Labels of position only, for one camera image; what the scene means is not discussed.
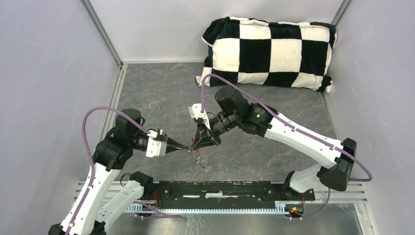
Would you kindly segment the red grey keyring holder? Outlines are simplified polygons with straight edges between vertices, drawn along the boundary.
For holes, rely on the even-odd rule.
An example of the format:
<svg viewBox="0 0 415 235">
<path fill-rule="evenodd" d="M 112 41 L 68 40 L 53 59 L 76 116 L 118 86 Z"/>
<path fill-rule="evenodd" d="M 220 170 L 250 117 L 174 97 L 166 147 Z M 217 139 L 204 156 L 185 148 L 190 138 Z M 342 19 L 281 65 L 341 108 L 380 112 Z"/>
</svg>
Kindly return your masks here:
<svg viewBox="0 0 415 235">
<path fill-rule="evenodd" d="M 194 161 L 197 164 L 197 166 L 201 169 L 206 168 L 204 162 L 201 160 L 201 154 L 199 149 L 193 150 L 194 152 Z"/>
</svg>

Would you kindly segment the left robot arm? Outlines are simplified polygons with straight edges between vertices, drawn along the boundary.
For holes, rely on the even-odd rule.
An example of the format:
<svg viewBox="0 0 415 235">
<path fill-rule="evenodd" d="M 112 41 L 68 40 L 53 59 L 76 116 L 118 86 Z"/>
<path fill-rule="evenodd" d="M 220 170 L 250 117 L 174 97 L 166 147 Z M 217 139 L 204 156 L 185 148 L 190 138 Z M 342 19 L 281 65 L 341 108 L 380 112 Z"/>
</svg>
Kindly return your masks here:
<svg viewBox="0 0 415 235">
<path fill-rule="evenodd" d="M 86 138 L 86 121 L 92 112 L 88 111 L 83 119 L 82 134 L 90 159 L 90 171 L 68 215 L 61 223 L 50 227 L 50 235 L 107 234 L 131 204 L 140 198 L 149 199 L 155 192 L 153 178 L 137 171 L 131 174 L 116 196 L 107 203 L 103 202 L 113 181 L 134 151 L 143 151 L 146 157 L 152 158 L 188 149 L 187 145 L 168 137 L 162 129 L 145 129 L 145 119 L 139 110 L 106 109 L 117 113 L 115 126 L 97 144 L 93 153 Z"/>
</svg>

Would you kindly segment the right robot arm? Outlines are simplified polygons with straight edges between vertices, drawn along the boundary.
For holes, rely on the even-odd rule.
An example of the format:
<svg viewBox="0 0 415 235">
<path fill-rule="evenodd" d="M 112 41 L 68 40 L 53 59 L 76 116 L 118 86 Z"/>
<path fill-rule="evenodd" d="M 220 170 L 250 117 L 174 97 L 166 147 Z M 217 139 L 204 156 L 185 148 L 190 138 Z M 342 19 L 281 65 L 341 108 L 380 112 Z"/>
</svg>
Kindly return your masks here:
<svg viewBox="0 0 415 235">
<path fill-rule="evenodd" d="M 197 125 L 191 150 L 220 145 L 220 135 L 238 127 L 247 134 L 284 143 L 317 161 L 312 167 L 288 174 L 282 187 L 287 199 L 295 200 L 307 190 L 320 186 L 336 191 L 347 189 L 354 165 L 350 157 L 355 154 L 356 141 L 331 139 L 297 126 L 269 106 L 249 103 L 231 86 L 217 91 L 215 100 L 222 110 L 213 117 L 208 117 L 201 103 L 188 108 Z"/>
</svg>

